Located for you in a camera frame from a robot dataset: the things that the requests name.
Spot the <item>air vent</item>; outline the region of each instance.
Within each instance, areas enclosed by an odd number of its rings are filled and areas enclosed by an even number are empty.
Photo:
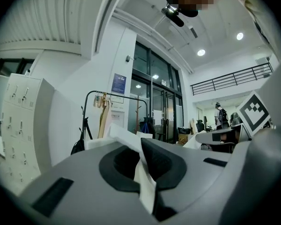
[[[196,33],[195,29],[191,28],[191,31],[192,31],[193,36],[194,36],[195,38],[197,38],[197,37],[198,37],[198,35],[197,35],[197,33]]]

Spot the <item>white ceiling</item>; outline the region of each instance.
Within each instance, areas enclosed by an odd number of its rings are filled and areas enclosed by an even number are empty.
[[[248,97],[251,92],[239,93],[226,97],[219,97],[212,100],[206,100],[196,103],[196,106],[200,109],[212,109],[215,108],[215,104],[219,102],[221,107],[239,106]]]
[[[166,0],[126,0],[121,8],[155,28],[192,68],[264,44],[249,13],[237,0],[218,0],[195,18],[180,14],[185,22],[183,28],[173,25],[163,16],[161,9],[166,5]],[[190,28],[194,28],[197,38]],[[240,41],[236,39],[239,32],[244,33]],[[200,49],[206,50],[202,57],[197,55]]]

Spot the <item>black metal railing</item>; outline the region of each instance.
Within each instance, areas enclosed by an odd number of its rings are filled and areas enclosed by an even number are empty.
[[[273,73],[271,64],[264,63],[247,69],[243,69],[234,73],[229,73],[220,77],[209,79],[191,85],[192,94],[197,95],[204,92],[215,91],[231,86],[237,86],[242,83],[256,81],[267,78]]]

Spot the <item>backpack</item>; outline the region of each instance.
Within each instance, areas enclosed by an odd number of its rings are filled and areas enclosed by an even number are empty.
[[[220,110],[220,114],[219,114],[219,121],[220,121],[221,123],[223,123],[223,122],[228,122],[227,117],[228,117],[228,115],[227,115],[226,110],[222,108],[222,109]]]

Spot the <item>clothes rack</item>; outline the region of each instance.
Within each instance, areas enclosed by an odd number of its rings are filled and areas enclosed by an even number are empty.
[[[85,137],[85,113],[86,113],[86,105],[88,103],[88,97],[89,97],[89,94],[91,93],[101,93],[101,94],[106,94],[106,95],[110,95],[110,96],[115,96],[115,97],[119,97],[119,98],[127,98],[127,99],[131,99],[131,100],[137,100],[137,101],[141,101],[141,102],[144,102],[145,105],[146,105],[146,122],[148,122],[148,105],[146,103],[146,101],[142,100],[142,99],[138,99],[138,98],[133,98],[133,97],[126,97],[126,96],[122,96],[122,95],[115,95],[115,94],[112,94],[112,93],[109,93],[109,92],[102,92],[102,91],[90,91],[86,97],[85,97],[85,103],[84,103],[84,110],[83,110],[83,120],[82,120],[82,132],[83,132],[83,138]]]

